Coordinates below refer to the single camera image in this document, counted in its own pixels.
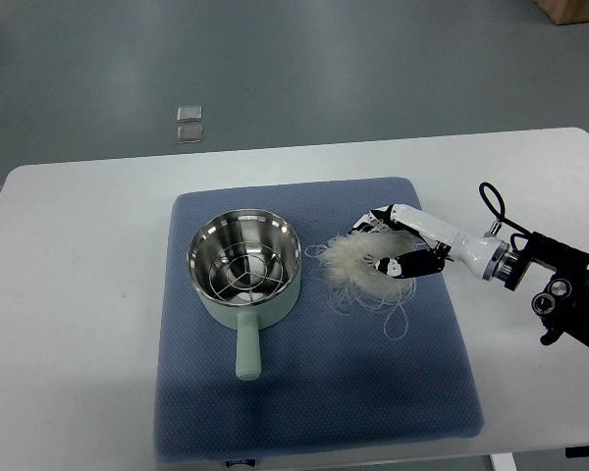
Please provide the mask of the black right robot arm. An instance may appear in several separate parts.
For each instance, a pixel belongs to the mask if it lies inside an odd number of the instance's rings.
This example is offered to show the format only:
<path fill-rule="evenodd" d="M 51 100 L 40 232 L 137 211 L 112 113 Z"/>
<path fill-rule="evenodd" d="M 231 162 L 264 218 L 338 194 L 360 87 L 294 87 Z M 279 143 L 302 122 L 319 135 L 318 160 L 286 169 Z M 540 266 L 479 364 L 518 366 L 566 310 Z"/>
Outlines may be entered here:
<path fill-rule="evenodd" d="M 537 232 L 531 232 L 506 216 L 506 204 L 494 185 L 483 182 L 479 194 L 495 216 L 487 236 L 501 226 L 514 229 L 509 242 L 491 260 L 486 274 L 517 289 L 531 264 L 552 272 L 542 291 L 534 295 L 531 308 L 546 329 L 540 343 L 551 345 L 567 334 L 589 348 L 589 253 Z"/>

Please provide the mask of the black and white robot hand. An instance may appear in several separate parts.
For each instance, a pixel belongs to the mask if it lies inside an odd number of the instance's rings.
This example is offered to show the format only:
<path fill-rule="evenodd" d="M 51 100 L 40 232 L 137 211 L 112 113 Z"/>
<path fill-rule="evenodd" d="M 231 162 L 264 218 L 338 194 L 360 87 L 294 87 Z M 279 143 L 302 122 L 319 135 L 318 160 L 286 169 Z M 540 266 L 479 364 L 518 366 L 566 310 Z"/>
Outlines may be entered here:
<path fill-rule="evenodd" d="M 475 277 L 489 281 L 499 274 L 509 244 L 492 236 L 474 237 L 406 204 L 372 209 L 351 231 L 362 234 L 405 233 L 423 245 L 404 254 L 373 259 L 373 267 L 389 278 L 413 279 L 442 272 L 448 260 L 462 262 Z"/>

